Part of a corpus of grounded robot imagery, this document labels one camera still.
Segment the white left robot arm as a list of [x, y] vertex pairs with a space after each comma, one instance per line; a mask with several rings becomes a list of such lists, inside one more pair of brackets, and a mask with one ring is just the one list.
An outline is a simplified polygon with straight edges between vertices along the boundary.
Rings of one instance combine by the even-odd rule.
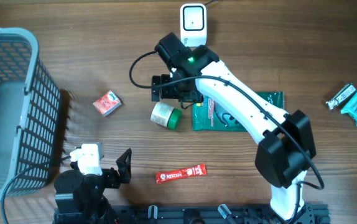
[[103, 195], [105, 189], [118, 189], [131, 180], [131, 149], [117, 160], [117, 169], [102, 169], [101, 175], [82, 174], [76, 162], [60, 174], [54, 187], [57, 209], [54, 223], [120, 223], [118, 214]]

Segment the green lid jar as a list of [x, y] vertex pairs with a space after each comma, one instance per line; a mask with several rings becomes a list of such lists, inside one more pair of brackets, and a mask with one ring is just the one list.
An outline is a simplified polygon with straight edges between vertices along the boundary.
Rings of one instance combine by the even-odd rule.
[[151, 112], [150, 120], [167, 129], [176, 130], [182, 117], [182, 112], [173, 106], [157, 102]]

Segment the red Nescafe stick sachet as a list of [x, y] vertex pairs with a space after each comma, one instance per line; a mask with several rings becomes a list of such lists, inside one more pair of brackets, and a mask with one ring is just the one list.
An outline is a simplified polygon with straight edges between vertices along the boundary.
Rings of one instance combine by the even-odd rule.
[[185, 179], [188, 177], [207, 175], [206, 165], [199, 164], [179, 170], [157, 172], [155, 176], [156, 184], [162, 184], [172, 180]]

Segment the small red juice box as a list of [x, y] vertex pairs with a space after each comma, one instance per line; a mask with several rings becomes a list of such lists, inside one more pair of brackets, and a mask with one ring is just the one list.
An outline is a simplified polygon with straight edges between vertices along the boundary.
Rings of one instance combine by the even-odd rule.
[[93, 106], [103, 115], [107, 116], [121, 106], [122, 102], [111, 90], [93, 103]]

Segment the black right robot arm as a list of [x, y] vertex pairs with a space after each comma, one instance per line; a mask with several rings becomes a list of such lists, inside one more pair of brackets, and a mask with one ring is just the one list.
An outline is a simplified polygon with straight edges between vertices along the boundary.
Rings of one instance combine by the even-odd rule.
[[159, 40], [154, 52], [170, 73], [153, 77], [152, 100], [199, 103], [214, 100], [241, 124], [257, 144], [255, 166], [271, 184], [270, 206], [283, 221], [295, 222], [304, 206], [301, 186], [316, 155], [309, 118], [289, 114], [253, 92], [205, 45], [186, 47], [173, 33]]

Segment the green 3M gloves package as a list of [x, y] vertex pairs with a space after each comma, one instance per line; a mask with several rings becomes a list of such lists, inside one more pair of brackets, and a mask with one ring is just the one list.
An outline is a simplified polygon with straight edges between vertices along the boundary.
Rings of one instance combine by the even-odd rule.
[[[257, 94], [278, 108], [285, 108], [283, 91], [257, 92]], [[246, 132], [246, 129], [225, 109], [204, 96], [203, 103], [192, 106], [192, 129], [194, 131]]]

